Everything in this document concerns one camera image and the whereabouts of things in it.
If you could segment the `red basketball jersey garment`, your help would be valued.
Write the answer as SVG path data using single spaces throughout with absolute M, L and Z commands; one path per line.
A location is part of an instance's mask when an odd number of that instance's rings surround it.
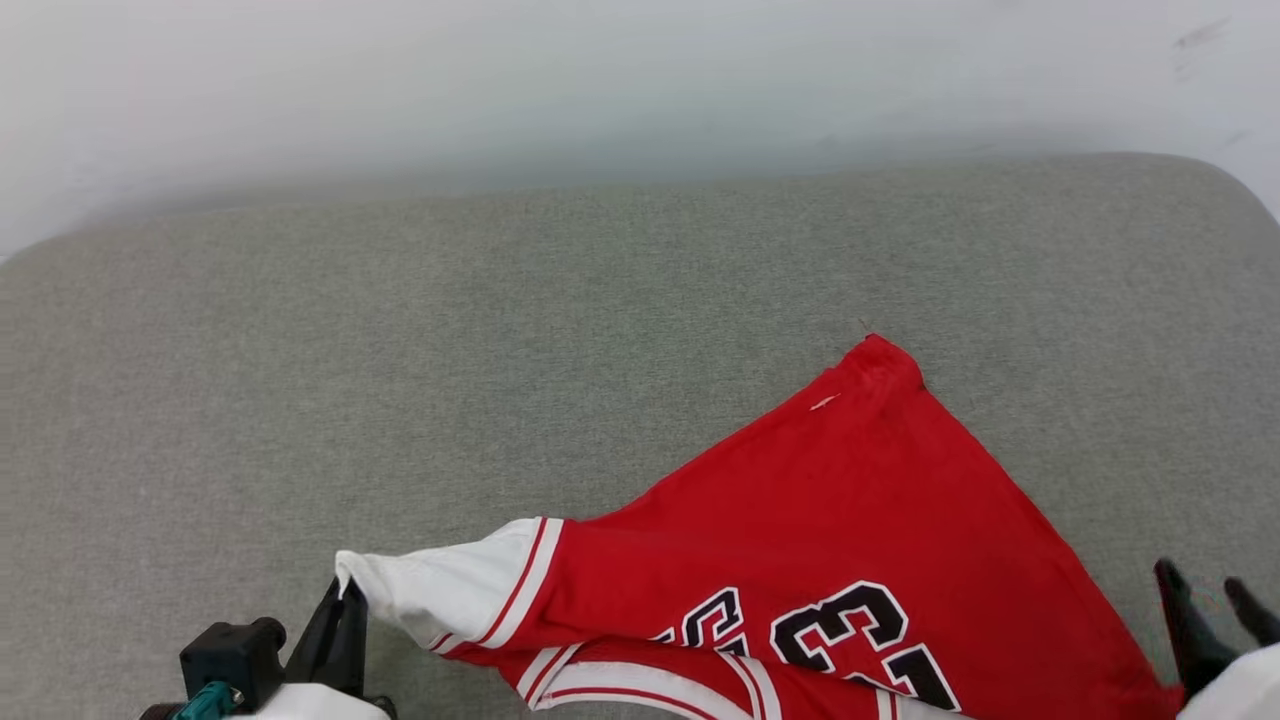
M 687 720 L 1175 720 L 1069 544 L 869 336 L 602 518 L 529 518 L 342 589 L 532 710 Z

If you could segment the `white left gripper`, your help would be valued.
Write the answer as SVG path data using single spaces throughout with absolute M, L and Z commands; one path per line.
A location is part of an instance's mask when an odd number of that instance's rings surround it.
M 390 705 L 365 700 L 369 605 L 334 579 L 303 629 L 285 682 L 260 708 L 228 720 L 396 720 Z

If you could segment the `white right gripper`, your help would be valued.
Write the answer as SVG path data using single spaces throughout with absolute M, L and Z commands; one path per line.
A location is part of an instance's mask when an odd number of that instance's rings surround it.
M 1228 577 L 1224 591 L 1236 620 L 1266 647 L 1239 657 L 1194 606 L 1171 559 L 1155 564 L 1155 579 L 1183 694 L 1190 697 L 1180 720 L 1280 720 L 1280 618 L 1243 579 Z

